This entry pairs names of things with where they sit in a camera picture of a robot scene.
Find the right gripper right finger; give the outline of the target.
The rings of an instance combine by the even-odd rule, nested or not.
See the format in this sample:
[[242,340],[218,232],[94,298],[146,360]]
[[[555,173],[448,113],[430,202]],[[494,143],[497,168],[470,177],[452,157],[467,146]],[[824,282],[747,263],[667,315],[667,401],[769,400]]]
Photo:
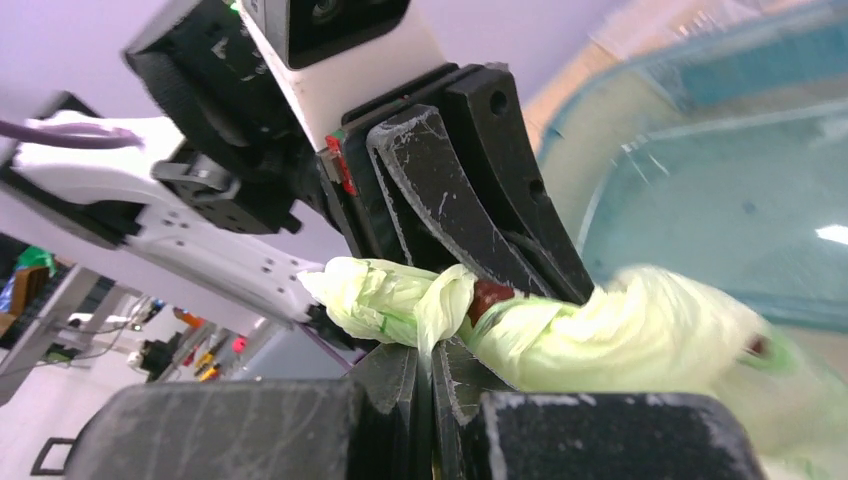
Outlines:
[[452,338],[433,351],[444,479],[763,479],[717,400],[679,393],[526,394]]

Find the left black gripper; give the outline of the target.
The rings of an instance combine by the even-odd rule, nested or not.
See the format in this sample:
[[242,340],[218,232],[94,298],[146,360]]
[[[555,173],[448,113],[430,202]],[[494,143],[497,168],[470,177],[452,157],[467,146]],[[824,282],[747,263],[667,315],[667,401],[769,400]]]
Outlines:
[[320,153],[333,220],[359,258],[456,259],[586,303],[594,284],[545,188],[513,75],[463,75],[444,65],[343,116]]

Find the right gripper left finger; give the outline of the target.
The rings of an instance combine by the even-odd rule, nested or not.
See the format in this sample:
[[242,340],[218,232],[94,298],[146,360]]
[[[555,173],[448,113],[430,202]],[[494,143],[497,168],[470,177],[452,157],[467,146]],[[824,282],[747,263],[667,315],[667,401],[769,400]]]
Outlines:
[[336,380],[163,383],[113,396],[70,479],[413,479],[416,352],[373,350]]

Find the light green plastic bag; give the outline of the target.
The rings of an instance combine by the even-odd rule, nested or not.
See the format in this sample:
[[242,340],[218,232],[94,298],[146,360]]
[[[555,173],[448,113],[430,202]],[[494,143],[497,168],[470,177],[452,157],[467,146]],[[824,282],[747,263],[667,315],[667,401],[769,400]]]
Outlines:
[[726,293],[656,267],[620,270],[576,305],[478,278],[337,257],[298,276],[358,339],[416,348],[458,336],[526,392],[686,392],[723,403],[773,479],[847,475],[847,385]]

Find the teal plastic bin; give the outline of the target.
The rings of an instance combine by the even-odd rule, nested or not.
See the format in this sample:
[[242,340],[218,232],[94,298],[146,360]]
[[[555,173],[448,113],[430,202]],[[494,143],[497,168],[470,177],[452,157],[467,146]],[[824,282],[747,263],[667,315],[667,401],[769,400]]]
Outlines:
[[592,278],[636,263],[847,329],[847,5],[637,1],[537,153]]

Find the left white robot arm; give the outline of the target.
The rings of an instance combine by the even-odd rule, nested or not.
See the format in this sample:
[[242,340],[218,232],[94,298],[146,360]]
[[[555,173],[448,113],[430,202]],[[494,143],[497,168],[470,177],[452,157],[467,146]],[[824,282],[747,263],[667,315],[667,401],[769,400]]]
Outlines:
[[71,95],[2,161],[5,193],[269,319],[319,314],[296,201],[357,257],[454,263],[582,303],[593,283],[549,198],[513,76],[447,61],[413,1],[171,1],[124,53],[160,108]]

